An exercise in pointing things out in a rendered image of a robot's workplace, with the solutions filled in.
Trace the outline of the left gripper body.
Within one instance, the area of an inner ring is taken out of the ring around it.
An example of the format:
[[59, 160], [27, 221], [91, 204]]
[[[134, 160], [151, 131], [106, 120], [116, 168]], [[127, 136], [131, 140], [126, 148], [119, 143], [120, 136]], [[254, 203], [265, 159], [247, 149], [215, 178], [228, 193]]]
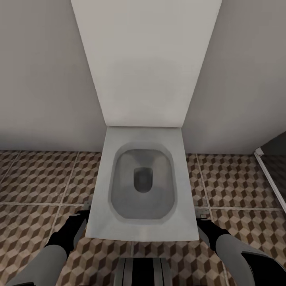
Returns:
[[[90, 210], [83, 210], [83, 211], [78, 211], [78, 212], [79, 212], [79, 213], [81, 213], [81, 212], [87, 213], [87, 215], [89, 216]], [[77, 213], [78, 213], [78, 212], [77, 212]], [[77, 214], [77, 213], [76, 213], [76, 214]]]

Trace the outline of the robot trunk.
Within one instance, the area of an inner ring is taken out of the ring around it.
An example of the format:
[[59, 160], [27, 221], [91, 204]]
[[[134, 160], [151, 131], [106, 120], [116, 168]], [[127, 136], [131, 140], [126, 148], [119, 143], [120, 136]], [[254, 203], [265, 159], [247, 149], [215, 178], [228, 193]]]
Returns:
[[172, 286], [166, 258], [120, 258], [114, 286]]

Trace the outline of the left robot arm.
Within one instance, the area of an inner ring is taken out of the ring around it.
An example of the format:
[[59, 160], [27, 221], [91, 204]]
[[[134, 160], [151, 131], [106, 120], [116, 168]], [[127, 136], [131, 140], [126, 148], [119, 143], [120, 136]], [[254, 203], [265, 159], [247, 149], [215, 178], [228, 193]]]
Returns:
[[69, 216], [37, 256], [5, 286], [56, 286], [70, 251], [86, 228], [91, 205], [92, 201], [85, 201], [83, 211]]

